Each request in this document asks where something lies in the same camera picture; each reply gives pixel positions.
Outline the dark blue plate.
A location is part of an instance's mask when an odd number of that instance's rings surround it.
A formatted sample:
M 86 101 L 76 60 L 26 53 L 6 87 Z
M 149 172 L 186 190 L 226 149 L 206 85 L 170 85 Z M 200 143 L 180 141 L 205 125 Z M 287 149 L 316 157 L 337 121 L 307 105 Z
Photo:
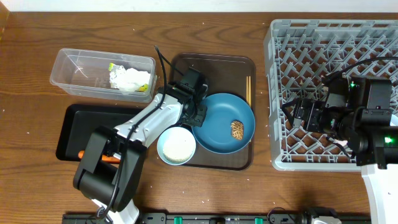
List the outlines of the dark blue plate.
M 197 142 L 208 151 L 217 154 L 232 154 L 245 148 L 256 129 L 256 120 L 251 107 L 240 97 L 230 93 L 216 93 L 206 97 L 202 104 L 207 107 L 202 127 L 193 127 Z M 242 139 L 233 134 L 233 122 L 243 125 Z

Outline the white napkin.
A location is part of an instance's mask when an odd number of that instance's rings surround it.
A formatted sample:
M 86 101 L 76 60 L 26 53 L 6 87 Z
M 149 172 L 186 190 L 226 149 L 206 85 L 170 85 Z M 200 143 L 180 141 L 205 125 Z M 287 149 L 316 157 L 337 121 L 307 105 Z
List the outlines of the white napkin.
M 129 68 L 118 75 L 118 88 L 122 91 L 145 92 L 148 89 L 150 73 Z

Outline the foil wrapper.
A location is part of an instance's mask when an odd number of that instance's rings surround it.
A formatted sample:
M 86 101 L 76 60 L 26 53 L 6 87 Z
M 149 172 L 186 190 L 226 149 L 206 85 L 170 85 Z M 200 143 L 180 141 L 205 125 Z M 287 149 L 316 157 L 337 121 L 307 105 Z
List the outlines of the foil wrapper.
M 119 88 L 124 84 L 124 76 L 126 74 L 126 69 L 122 65 L 116 65 L 110 63 L 109 67 L 109 83 L 111 88 Z

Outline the orange carrot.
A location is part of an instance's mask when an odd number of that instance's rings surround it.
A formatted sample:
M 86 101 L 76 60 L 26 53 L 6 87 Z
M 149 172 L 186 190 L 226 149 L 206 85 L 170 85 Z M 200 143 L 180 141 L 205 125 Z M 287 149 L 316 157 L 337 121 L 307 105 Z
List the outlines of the orange carrot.
M 85 153 L 84 151 L 80 151 L 78 153 L 78 157 L 80 159 L 82 159 L 83 156 L 84 156 L 84 153 Z M 116 157 L 114 157 L 114 156 L 113 157 L 109 157 L 109 156 L 106 156 L 106 155 L 102 155 L 102 157 L 101 157 L 102 161 L 108 162 L 110 164 L 119 164 L 120 163 L 120 159 L 121 159 L 121 156 L 119 154 L 116 154 Z

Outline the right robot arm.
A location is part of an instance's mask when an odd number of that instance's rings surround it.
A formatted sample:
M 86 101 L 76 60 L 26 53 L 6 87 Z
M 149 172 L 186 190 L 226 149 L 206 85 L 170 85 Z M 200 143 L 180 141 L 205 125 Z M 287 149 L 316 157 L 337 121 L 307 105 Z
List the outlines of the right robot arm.
M 296 98 L 282 105 L 294 128 L 326 138 L 342 151 L 347 142 L 361 169 L 373 223 L 397 221 L 397 126 L 391 125 L 392 82 L 387 78 L 326 78 L 326 100 Z

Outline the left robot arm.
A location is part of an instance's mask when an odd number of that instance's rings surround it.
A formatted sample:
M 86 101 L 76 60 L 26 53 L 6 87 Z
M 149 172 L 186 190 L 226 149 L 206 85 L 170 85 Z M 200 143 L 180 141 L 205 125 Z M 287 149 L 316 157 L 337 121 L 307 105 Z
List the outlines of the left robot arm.
M 169 127 L 201 126 L 207 108 L 205 76 L 189 68 L 179 81 L 159 88 L 153 101 L 129 121 L 92 132 L 73 178 L 73 186 L 99 208 L 94 222 L 135 223 L 139 210 L 132 198 L 147 148 Z

